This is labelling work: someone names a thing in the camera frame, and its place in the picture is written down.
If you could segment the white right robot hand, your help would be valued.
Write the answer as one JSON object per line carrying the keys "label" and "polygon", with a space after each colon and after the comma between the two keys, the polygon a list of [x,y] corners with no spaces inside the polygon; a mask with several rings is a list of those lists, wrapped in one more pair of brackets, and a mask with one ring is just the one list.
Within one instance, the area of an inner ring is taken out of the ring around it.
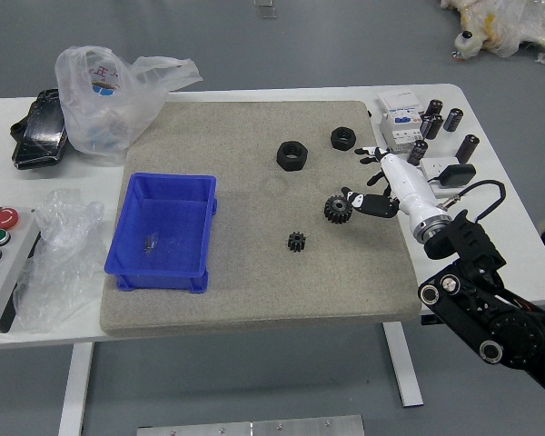
{"label": "white right robot hand", "polygon": [[365,156],[361,159],[363,164],[381,165],[381,171],[368,184],[381,178],[388,182],[383,194],[361,194],[343,187],[342,194],[354,210],[382,218],[404,212],[410,218],[410,230],[418,243],[426,243],[451,222],[451,216],[439,207],[428,182],[416,167],[377,146],[358,148],[354,152]]}

